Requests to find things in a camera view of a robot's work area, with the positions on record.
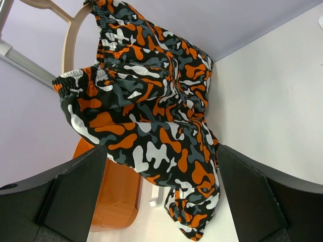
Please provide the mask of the beige wooden hanger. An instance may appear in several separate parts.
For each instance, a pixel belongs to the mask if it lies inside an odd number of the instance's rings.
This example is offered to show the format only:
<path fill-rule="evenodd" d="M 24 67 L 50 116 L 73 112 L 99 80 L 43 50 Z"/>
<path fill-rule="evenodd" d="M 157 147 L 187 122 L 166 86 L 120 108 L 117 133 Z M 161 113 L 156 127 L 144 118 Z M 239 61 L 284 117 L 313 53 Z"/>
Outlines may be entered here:
<path fill-rule="evenodd" d="M 22 2 L 34 8 L 49 9 L 69 24 L 63 46 L 62 73 L 74 70 L 74 53 L 77 35 L 83 21 L 93 10 L 92 4 L 85 4 L 77 14 L 72 17 L 50 0 L 22 0 Z"/>

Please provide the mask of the orange camouflage shorts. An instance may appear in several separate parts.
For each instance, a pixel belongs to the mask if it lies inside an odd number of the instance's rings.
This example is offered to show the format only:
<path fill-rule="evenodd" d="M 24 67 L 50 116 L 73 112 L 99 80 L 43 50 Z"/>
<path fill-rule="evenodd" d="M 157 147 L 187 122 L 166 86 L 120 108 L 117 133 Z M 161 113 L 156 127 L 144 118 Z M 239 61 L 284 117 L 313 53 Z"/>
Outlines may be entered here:
<path fill-rule="evenodd" d="M 95 64 L 52 82 L 69 125 L 111 161 L 168 187 L 165 210 L 200 240 L 220 196 L 205 111 L 213 61 L 122 1 L 88 1 L 99 27 Z"/>

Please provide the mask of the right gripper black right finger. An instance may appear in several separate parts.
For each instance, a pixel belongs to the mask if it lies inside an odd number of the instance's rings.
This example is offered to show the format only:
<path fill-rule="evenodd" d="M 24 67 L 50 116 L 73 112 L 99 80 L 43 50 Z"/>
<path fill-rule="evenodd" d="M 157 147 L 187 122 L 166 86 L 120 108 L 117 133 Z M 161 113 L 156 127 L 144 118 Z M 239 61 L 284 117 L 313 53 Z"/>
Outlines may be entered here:
<path fill-rule="evenodd" d="M 287 241 L 287 223 L 265 176 L 226 146 L 217 157 L 239 241 Z"/>

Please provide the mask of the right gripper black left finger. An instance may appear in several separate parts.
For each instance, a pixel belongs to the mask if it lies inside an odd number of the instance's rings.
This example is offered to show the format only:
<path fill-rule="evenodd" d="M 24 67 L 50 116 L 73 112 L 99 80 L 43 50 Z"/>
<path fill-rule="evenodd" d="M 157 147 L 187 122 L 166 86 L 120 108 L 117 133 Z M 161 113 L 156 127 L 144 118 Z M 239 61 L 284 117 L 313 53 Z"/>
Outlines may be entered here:
<path fill-rule="evenodd" d="M 38 222 L 37 241 L 86 241 L 106 164 L 106 149 L 97 146 L 77 157 L 59 174 Z"/>

